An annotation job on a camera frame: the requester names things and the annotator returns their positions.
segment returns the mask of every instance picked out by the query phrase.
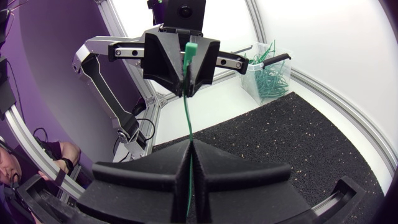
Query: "black strap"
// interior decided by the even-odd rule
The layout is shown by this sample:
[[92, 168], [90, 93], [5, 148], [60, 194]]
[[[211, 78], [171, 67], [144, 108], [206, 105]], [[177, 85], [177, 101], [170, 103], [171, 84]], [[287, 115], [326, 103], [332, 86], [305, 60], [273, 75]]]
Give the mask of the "black strap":
[[70, 159], [67, 158], [61, 158], [61, 160], [65, 161], [65, 163], [67, 164], [67, 168], [69, 170], [68, 175], [70, 175], [73, 171], [73, 162]]

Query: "green wire pieces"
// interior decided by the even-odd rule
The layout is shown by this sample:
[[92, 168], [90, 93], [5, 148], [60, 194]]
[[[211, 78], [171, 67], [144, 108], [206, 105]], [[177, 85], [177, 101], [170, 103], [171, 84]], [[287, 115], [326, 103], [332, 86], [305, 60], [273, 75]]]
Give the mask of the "green wire pieces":
[[[262, 55], [255, 55], [249, 63], [251, 65], [262, 63], [265, 59], [270, 57], [270, 53], [273, 53], [271, 57], [275, 57], [275, 41], [273, 43], [271, 42], [269, 48]], [[282, 70], [284, 65], [285, 60], [282, 63], [275, 63], [266, 66], [264, 69], [254, 71], [254, 79], [256, 81], [258, 94], [262, 99], [261, 104], [267, 98], [279, 98], [287, 93], [289, 84], [284, 78], [285, 70]]]

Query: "person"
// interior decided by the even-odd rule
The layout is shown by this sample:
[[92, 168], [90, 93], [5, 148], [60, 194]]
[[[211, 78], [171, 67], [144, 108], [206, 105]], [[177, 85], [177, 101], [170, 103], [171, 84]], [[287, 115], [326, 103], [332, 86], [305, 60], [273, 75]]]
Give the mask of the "person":
[[[71, 163], [75, 166], [80, 159], [80, 148], [70, 142], [42, 141], [41, 144], [46, 148], [46, 153], [50, 154], [50, 157], [52, 157], [54, 164], [61, 168], [66, 174], [69, 174], [73, 169], [70, 167]], [[19, 185], [22, 185], [35, 174], [39, 174], [44, 180], [50, 180], [33, 163], [27, 161], [29, 157], [21, 146], [17, 146], [14, 151], [16, 153], [9, 153], [0, 146], [0, 183], [11, 186], [13, 183], [17, 182]], [[57, 196], [58, 187], [51, 182], [47, 182], [46, 184], [49, 192]], [[16, 223], [32, 223], [31, 220], [21, 215], [18, 209], [14, 207], [9, 200], [7, 204]]]

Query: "black cable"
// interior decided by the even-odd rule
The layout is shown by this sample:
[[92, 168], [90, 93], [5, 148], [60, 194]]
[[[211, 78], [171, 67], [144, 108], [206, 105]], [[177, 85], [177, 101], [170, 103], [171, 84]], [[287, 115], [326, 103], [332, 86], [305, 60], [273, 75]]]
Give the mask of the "black cable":
[[130, 152], [127, 153], [126, 156], [123, 157], [123, 159], [121, 159], [119, 162], [122, 162], [123, 160], [125, 160], [127, 158], [127, 156], [129, 155]]
[[116, 143], [118, 142], [118, 140], [119, 140], [119, 136], [118, 136], [118, 138], [116, 139], [116, 141], [114, 142], [114, 145], [113, 145], [113, 156], [115, 156], [115, 154], [116, 154], [116, 152], [114, 151], [114, 148], [116, 147]]
[[49, 141], [49, 137], [47, 136], [47, 132], [45, 131], [44, 128], [36, 128], [36, 129], [33, 131], [33, 137], [36, 137], [35, 134], [36, 134], [36, 131], [38, 131], [38, 130], [43, 130], [43, 132], [44, 132], [44, 134], [45, 134], [45, 142], [48, 142], [48, 141]]
[[150, 138], [147, 138], [147, 139], [144, 140], [144, 141], [148, 141], [148, 140], [150, 140], [151, 138], [153, 138], [154, 135], [155, 135], [155, 124], [154, 124], [150, 119], [146, 119], [146, 118], [139, 118], [139, 119], [137, 119], [137, 121], [142, 121], [142, 120], [144, 120], [144, 121], [149, 121], [149, 122], [153, 125], [153, 127], [154, 127], [154, 132], [152, 133], [152, 136], [151, 136]]
[[18, 90], [18, 86], [17, 86], [17, 81], [16, 81], [16, 79], [15, 79], [15, 75], [14, 75], [14, 71], [12, 70], [11, 63], [10, 63], [8, 60], [7, 60], [7, 63], [8, 63], [8, 65], [10, 66], [12, 76], [14, 77], [15, 88], [17, 89], [17, 93], [18, 93], [19, 107], [21, 108], [22, 119], [24, 120], [24, 123], [25, 123], [24, 110], [22, 109], [21, 96], [19, 95], [19, 90]]

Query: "white backdrop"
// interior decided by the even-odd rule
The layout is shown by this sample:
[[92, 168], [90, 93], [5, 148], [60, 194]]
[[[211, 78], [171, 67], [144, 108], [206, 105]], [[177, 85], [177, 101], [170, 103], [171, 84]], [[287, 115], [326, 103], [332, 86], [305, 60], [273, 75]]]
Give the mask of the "white backdrop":
[[378, 1], [257, 1], [267, 40], [357, 106], [398, 152], [398, 45]]

